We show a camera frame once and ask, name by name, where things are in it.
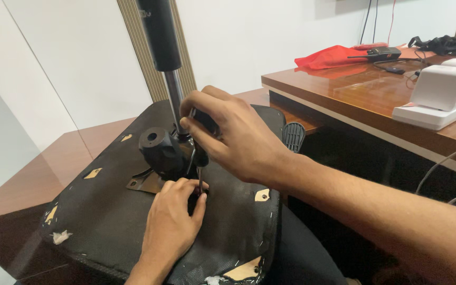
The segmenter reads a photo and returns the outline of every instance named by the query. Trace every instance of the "leg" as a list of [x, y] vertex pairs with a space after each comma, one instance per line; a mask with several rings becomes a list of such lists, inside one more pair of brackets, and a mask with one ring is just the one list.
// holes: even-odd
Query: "leg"
[[270, 284], [342, 284], [346, 279], [313, 233], [283, 205], [281, 243], [267, 281]]

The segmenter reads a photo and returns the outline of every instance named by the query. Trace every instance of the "wooden desk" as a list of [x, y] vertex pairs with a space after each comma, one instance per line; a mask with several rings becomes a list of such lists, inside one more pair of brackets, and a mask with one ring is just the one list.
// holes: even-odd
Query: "wooden desk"
[[[450, 58], [428, 60], [437, 64]], [[323, 70], [295, 68], [263, 75], [262, 86], [438, 162], [456, 151], [456, 122], [432, 131], [392, 120], [393, 108], [409, 102], [415, 84], [411, 76], [420, 69], [414, 61], [398, 65], [408, 72], [387, 73], [366, 63]], [[456, 171], [456, 158], [444, 165]]]
[[[264, 88], [236, 96], [251, 104], [279, 109], [287, 122], [300, 122], [308, 134], [321, 126], [307, 115], [295, 116], [290, 113], [292, 109], [272, 102]], [[0, 187], [0, 215], [52, 201], [134, 120], [130, 118], [61, 135]]]

